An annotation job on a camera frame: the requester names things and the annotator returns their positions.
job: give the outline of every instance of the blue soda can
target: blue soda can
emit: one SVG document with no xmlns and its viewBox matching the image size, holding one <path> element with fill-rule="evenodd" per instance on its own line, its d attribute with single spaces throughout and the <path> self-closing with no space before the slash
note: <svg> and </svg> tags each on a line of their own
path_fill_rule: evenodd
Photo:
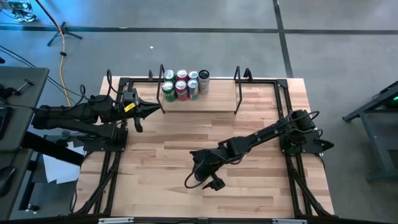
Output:
<svg viewBox="0 0 398 224">
<path fill-rule="evenodd" d="M 188 81 L 188 93 L 189 93 L 189 98 L 191 100 L 198 99 L 198 94 L 199 94 L 198 81 L 194 79 Z"/>
</svg>

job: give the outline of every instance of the green soda can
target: green soda can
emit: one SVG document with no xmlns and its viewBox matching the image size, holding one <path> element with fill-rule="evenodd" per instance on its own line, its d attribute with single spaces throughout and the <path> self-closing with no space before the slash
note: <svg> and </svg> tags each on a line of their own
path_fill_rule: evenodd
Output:
<svg viewBox="0 0 398 224">
<path fill-rule="evenodd" d="M 166 70 L 166 72 L 164 72 L 164 81 L 170 81 L 172 83 L 175 83 L 177 81 L 177 77 L 175 77 L 174 71 L 173 70 Z"/>
<path fill-rule="evenodd" d="M 173 102 L 175 101 L 175 90 L 174 84 L 170 81 L 166 81 L 162 85 L 163 96 L 166 101 Z"/>
</svg>

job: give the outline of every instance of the black desk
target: black desk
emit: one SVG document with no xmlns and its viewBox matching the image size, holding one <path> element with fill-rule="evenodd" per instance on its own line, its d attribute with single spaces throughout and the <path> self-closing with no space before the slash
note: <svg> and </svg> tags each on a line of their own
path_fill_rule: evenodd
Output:
<svg viewBox="0 0 398 224">
<path fill-rule="evenodd" d="M 29 79 L 34 86 L 23 89 L 21 96 L 11 96 L 8 102 L 14 105 L 37 106 L 49 70 L 47 68 L 18 68 L 0 67 L 0 83 L 4 87 L 19 88 L 24 84 L 24 79 Z M 0 168 L 8 166 L 12 157 L 17 153 L 13 166 L 16 174 L 12 187 L 7 195 L 0 198 L 0 220 L 7 220 L 11 214 L 19 188 L 24 179 L 27 166 L 32 156 L 31 149 L 20 149 L 22 139 L 27 131 L 33 111 L 28 108 L 14 108 L 12 118 L 6 133 L 0 140 Z"/>
</svg>

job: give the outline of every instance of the soda can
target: soda can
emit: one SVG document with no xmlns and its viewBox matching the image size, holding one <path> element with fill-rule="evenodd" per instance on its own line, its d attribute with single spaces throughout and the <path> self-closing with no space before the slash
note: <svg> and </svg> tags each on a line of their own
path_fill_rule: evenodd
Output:
<svg viewBox="0 0 398 224">
<path fill-rule="evenodd" d="M 195 71 L 195 70 L 191 71 L 191 72 L 188 73 L 188 77 L 189 77 L 189 79 L 198 80 L 198 72 Z"/>
<path fill-rule="evenodd" d="M 163 74 L 164 81 L 170 81 L 172 83 L 175 83 L 177 79 L 175 78 L 174 71 L 173 70 L 166 70 Z"/>
<path fill-rule="evenodd" d="M 177 72 L 177 81 L 178 80 L 184 80 L 185 82 L 188 81 L 188 73 L 186 70 L 181 69 Z"/>
<path fill-rule="evenodd" d="M 187 83 L 184 80 L 179 80 L 175 84 L 175 91 L 177 92 L 177 99 L 185 101 L 189 99 Z"/>
<path fill-rule="evenodd" d="M 209 92 L 210 74 L 206 70 L 199 72 L 199 93 L 207 94 Z"/>
<path fill-rule="evenodd" d="M 175 90 L 174 84 L 170 81 L 166 81 L 162 85 L 163 96 L 166 101 L 173 102 L 175 101 Z"/>
<path fill-rule="evenodd" d="M 191 79 L 188 81 L 188 94 L 191 100 L 197 100 L 199 96 L 198 81 Z"/>
</svg>

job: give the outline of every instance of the yellow label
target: yellow label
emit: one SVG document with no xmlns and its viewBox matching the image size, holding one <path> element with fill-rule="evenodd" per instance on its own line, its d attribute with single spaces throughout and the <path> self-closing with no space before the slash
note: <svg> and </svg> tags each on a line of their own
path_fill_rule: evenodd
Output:
<svg viewBox="0 0 398 224">
<path fill-rule="evenodd" d="M 133 109 L 136 105 L 134 103 L 130 103 L 127 107 L 124 108 L 124 112 L 127 112 L 131 109 Z"/>
</svg>

